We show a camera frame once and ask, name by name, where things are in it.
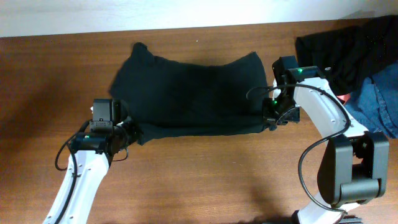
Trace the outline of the dark green cloth garment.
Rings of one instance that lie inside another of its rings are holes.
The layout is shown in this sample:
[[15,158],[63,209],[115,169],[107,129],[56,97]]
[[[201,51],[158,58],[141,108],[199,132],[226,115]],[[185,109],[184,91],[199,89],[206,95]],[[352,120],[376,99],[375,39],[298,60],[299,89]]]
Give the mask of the dark green cloth garment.
[[138,42],[109,94],[125,102],[143,145],[170,137],[260,133],[268,128],[262,100],[246,94],[266,84],[255,52],[226,65],[202,66],[155,56]]

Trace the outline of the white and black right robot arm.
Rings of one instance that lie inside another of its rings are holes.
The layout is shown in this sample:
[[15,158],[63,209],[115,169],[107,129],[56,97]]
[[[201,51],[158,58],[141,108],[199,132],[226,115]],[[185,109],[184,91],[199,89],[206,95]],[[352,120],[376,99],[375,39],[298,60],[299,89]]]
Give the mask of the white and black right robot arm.
[[303,109],[321,139],[303,151],[298,162],[302,174],[305,156],[325,143],[317,174],[318,193],[304,192],[310,203],[294,211],[287,223],[361,223],[348,212],[386,191],[389,141],[383,133],[371,133],[356,121],[332,92],[316,66],[299,67],[294,56],[281,57],[272,65],[272,93],[263,100],[263,119],[270,127],[299,122]]

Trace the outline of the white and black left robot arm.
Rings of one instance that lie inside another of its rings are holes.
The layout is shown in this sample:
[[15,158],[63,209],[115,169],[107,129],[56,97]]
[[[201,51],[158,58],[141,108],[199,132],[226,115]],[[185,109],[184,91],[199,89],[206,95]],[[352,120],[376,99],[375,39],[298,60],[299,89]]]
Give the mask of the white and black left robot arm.
[[122,100],[95,99],[85,121],[57,152],[65,177],[44,223],[86,223],[101,181],[116,154],[137,141],[137,128]]

